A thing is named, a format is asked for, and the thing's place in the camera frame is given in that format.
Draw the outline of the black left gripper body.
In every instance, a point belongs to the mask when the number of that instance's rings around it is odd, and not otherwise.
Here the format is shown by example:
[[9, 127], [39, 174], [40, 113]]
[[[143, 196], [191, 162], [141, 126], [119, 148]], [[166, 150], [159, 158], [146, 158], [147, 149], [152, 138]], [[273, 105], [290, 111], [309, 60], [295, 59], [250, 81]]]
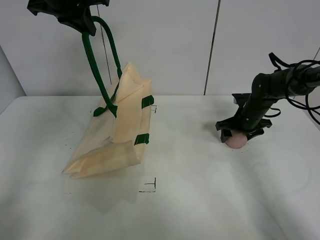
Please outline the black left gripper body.
[[90, 6], [109, 4], [109, 0], [29, 0], [27, 9], [35, 16], [53, 15], [60, 23], [87, 25], [92, 22]]

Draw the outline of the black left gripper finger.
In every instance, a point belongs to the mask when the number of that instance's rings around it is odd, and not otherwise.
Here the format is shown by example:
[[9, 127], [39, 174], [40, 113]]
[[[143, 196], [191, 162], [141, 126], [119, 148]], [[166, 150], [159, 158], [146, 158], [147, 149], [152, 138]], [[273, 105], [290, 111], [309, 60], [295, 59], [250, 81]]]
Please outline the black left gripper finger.
[[96, 35], [96, 27], [89, 16], [81, 15], [77, 17], [73, 17], [67, 21], [68, 26], [72, 27], [73, 29], [77, 30], [80, 33], [88, 33], [90, 36]]

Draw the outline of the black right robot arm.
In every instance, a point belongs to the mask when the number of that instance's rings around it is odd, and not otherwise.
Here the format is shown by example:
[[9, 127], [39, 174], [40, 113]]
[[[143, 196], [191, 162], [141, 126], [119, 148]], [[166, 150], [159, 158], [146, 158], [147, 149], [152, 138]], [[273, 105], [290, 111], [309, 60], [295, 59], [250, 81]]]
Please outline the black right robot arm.
[[252, 82], [251, 93], [232, 94], [238, 105], [235, 115], [215, 124], [221, 131], [221, 142], [226, 143], [233, 132], [244, 134], [248, 140], [263, 135], [264, 128], [272, 126], [266, 113], [273, 104], [289, 97], [307, 96], [319, 86], [319, 67], [301, 65], [258, 74]]

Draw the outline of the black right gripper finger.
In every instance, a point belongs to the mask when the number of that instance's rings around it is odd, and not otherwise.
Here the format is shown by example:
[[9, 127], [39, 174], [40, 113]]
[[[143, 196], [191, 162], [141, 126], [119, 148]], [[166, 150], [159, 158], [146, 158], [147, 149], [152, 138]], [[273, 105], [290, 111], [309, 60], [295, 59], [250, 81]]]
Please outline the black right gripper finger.
[[251, 140], [255, 137], [261, 136], [263, 134], [264, 134], [264, 130], [262, 128], [259, 128], [259, 129], [256, 129], [256, 130], [250, 132], [250, 133], [247, 133], [246, 138], [249, 141], [249, 140]]
[[226, 143], [229, 138], [233, 136], [233, 131], [229, 129], [222, 129], [220, 134], [220, 140], [222, 143]]

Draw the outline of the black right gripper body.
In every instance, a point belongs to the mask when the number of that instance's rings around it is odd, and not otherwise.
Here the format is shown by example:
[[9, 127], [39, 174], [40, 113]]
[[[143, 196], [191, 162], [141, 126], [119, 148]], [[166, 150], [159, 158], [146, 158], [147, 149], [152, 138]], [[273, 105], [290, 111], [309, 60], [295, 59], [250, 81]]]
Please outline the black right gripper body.
[[265, 114], [272, 106], [271, 99], [254, 98], [250, 93], [233, 93], [238, 109], [233, 117], [218, 121], [216, 129], [252, 133], [270, 128], [272, 122], [264, 119]]

